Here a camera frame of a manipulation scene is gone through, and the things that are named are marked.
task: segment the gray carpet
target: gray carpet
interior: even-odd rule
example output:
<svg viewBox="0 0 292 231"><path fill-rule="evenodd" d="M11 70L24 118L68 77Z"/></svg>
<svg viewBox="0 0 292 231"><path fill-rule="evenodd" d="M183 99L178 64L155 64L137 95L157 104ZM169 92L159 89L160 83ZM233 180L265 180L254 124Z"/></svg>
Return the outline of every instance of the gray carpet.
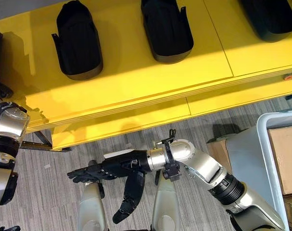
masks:
<svg viewBox="0 0 292 231"><path fill-rule="evenodd" d="M86 166L92 159L102 161L103 154L123 150L130 145L136 149L152 148L152 141L165 138L170 128L177 129L178 138L188 139L197 148L207 151L206 142L214 136L251 127L261 114L288 108L292 108L292 100L287 102L278 98L79 145L68 153L20 150L15 169L19 173L18 187L14 199L0 207L0 224L6 227L20 225L24 231L75 231L83 185L72 183L66 177L67 172ZM236 124L239 128L215 126L214 133L214 124ZM38 141L32 134L27 139ZM104 182L106 197L103 203L110 230L149 228L156 192L154 174L146 176L144 195L133 215L114 225L112 216L122 202L124 184L125 179ZM181 230L233 230L219 203L185 173L176 182L176 188Z"/></svg>

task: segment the yellow tabletop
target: yellow tabletop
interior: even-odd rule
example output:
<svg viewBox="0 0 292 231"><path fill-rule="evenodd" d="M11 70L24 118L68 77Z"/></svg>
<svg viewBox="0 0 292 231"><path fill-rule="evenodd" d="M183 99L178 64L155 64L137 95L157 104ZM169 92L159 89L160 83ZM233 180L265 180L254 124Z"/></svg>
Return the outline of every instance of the yellow tabletop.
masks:
<svg viewBox="0 0 292 231"><path fill-rule="evenodd" d="M31 116L28 131L108 115L138 103L172 98L232 77L202 0L182 0L194 48L182 62L157 63L144 32L140 1L84 0L98 29L104 69L89 81L73 81L59 68L51 37L63 3L0 20L0 81Z"/></svg>
<svg viewBox="0 0 292 231"><path fill-rule="evenodd" d="M191 115L201 115L249 102L250 94L257 101L292 92L290 83L273 83L279 81L275 76L292 71L292 34L276 43L261 41L238 0L178 0L179 7L187 6L195 44L185 60L170 65L152 57L140 1L82 2L98 29L104 61L102 73L88 81L70 80L59 68L51 34L57 32L63 3L0 20L0 82L14 91L13 101L28 109L28 132L114 118L185 97ZM255 95L254 88L266 91ZM186 112L171 116L184 118Z"/></svg>
<svg viewBox="0 0 292 231"><path fill-rule="evenodd" d="M204 0L234 76L292 65L292 33L279 42L255 34L239 0Z"/></svg>

